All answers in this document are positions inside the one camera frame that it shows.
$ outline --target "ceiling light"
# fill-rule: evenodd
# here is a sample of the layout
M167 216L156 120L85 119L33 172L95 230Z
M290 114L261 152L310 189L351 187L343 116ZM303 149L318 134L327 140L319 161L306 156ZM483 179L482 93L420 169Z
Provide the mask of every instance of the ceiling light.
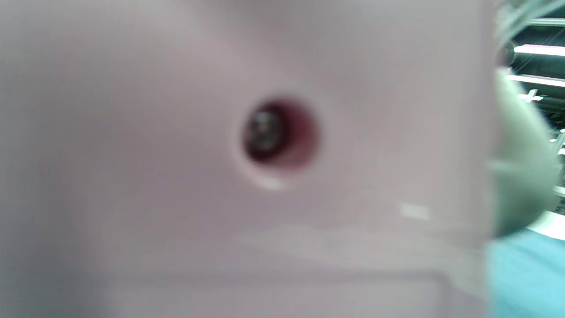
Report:
M518 94L518 98L523 100L530 100L530 101L541 101L542 99L544 99L541 96L530 96L527 94Z
M565 80L532 75L506 75L506 79L540 85L565 87Z
M522 46L515 47L514 52L565 57L565 47L564 46L525 44L525 45L522 45Z

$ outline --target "white plastic surface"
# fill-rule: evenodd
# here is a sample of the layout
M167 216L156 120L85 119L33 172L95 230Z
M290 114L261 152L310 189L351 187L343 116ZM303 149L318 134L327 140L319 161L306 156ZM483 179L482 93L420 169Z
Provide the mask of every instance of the white plastic surface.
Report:
M0 316L480 317L486 1L0 3ZM304 99L308 167L242 153Z

